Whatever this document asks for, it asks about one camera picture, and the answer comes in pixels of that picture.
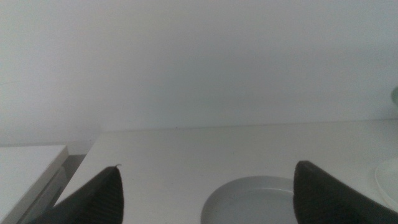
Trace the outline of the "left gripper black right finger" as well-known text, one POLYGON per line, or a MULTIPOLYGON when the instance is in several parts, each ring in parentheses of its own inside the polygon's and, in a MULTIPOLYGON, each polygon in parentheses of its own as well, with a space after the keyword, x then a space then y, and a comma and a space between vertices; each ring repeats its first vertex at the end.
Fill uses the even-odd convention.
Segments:
POLYGON ((299 161, 295 166, 293 207, 298 223, 397 224, 397 212, 310 161, 299 161))

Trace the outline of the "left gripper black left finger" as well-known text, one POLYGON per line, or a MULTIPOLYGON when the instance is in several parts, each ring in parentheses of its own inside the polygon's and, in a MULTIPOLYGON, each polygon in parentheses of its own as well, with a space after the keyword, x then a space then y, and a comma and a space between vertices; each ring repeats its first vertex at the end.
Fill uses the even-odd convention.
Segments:
POLYGON ((73 194, 31 224, 122 224, 123 183, 119 169, 103 169, 73 194))

